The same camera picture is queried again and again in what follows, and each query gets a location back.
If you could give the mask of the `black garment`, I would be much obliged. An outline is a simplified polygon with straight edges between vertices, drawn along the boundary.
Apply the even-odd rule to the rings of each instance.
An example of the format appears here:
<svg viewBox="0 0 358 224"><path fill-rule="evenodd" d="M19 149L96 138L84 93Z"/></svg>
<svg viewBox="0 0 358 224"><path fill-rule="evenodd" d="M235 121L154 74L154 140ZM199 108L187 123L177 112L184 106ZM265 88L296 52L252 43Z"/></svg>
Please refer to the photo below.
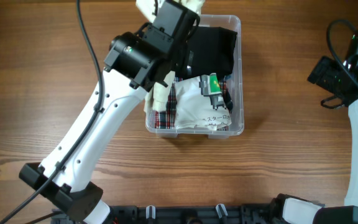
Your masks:
<svg viewBox="0 0 358 224"><path fill-rule="evenodd" d="M183 80L215 73L219 81L234 67L237 32L222 27L198 27L180 50L175 76Z"/></svg>

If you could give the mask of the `white printed t-shirt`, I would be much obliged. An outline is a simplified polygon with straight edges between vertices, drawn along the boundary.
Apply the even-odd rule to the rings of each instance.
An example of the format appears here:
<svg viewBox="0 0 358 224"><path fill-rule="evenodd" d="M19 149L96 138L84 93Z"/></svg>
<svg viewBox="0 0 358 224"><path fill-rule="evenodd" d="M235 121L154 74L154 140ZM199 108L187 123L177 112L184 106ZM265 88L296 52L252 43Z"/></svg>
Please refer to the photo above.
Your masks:
<svg viewBox="0 0 358 224"><path fill-rule="evenodd" d="M231 124L231 114L215 73L177 82L175 96L175 129L216 131Z"/></svg>

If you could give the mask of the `red navy plaid shirt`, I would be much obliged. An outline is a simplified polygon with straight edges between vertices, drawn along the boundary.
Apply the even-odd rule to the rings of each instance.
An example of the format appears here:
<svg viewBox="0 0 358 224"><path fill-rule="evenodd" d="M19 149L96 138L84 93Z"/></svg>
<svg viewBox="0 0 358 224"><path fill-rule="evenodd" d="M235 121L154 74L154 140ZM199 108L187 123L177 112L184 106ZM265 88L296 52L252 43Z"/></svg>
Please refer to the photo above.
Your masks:
<svg viewBox="0 0 358 224"><path fill-rule="evenodd" d="M155 118L154 128L173 129L175 127L175 116L176 116L176 106L177 106L175 83L180 82L182 80L183 80L182 78L178 78L178 77L174 78L170 93L167 98L166 110L154 113L154 118ZM219 86L221 91L223 92L225 103L229 104L229 112L231 113L233 108L233 103L231 100L231 96L229 94L229 90L227 88L227 82L225 80L221 80L219 82Z"/></svg>

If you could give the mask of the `cream white cloth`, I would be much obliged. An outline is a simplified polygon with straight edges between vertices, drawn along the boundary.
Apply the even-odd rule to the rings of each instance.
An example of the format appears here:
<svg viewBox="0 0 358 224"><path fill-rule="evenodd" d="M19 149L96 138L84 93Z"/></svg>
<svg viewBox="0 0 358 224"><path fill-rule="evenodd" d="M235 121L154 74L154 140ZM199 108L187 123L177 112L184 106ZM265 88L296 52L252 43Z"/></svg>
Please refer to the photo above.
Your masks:
<svg viewBox="0 0 358 224"><path fill-rule="evenodd" d="M203 7L203 4L205 2L205 0L174 0L174 1L192 10L198 15L201 14L201 8ZM135 5L149 22L153 22L156 18L156 15L154 14L154 10L160 9L164 2L165 0L157 0L157 2L153 0L137 0L135 2ZM154 85L154 87L150 90L150 92L145 97L144 111L146 113L149 113L152 110L157 112L163 112L167 110L166 105L168 102L168 96L170 94L174 78L175 78L175 72L172 70L166 75L164 79L164 82L168 85L167 87L159 83L156 83Z"/></svg>

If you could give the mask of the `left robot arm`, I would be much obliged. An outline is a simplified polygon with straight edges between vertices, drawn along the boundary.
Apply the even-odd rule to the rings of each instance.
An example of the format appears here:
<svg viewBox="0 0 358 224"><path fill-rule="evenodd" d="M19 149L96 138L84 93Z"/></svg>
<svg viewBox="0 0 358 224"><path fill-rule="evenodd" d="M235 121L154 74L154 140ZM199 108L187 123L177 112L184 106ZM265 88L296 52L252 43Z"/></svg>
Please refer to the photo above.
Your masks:
<svg viewBox="0 0 358 224"><path fill-rule="evenodd" d="M96 164L129 113L166 76L200 23L202 1L137 1L147 18L137 32L113 39L98 84L60 144L19 177L76 222L114 223L103 191L91 181Z"/></svg>

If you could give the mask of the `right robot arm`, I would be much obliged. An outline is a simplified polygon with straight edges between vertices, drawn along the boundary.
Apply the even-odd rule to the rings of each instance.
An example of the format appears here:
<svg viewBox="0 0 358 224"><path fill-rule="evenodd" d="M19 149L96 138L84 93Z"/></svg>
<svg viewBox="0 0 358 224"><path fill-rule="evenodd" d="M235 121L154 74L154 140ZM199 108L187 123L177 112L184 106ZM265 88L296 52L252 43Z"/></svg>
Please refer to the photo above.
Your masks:
<svg viewBox="0 0 358 224"><path fill-rule="evenodd" d="M358 30L353 31L346 59L322 57L308 77L331 92L348 109L352 131L351 177L344 204L324 207L289 195L273 201L269 221L276 223L358 223Z"/></svg>

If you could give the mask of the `clear plastic storage container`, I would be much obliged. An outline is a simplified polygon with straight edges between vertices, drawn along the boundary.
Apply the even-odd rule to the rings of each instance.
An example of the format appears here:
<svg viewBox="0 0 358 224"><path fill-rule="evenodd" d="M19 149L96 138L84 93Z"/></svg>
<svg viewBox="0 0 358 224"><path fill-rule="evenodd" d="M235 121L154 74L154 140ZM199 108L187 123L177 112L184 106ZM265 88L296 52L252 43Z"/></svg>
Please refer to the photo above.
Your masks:
<svg viewBox="0 0 358 224"><path fill-rule="evenodd" d="M162 138L176 138L180 134L202 134L210 139L227 139L238 136L244 130L244 103L242 87L242 46L241 46L241 20L235 15L211 15L202 14L201 27L222 27L237 32L237 40L234 48L233 73L226 79L226 86L231 96L234 108L231 113L231 125L225 131L210 131L208 129L156 129L155 113L146 115L145 127L151 133Z"/></svg>

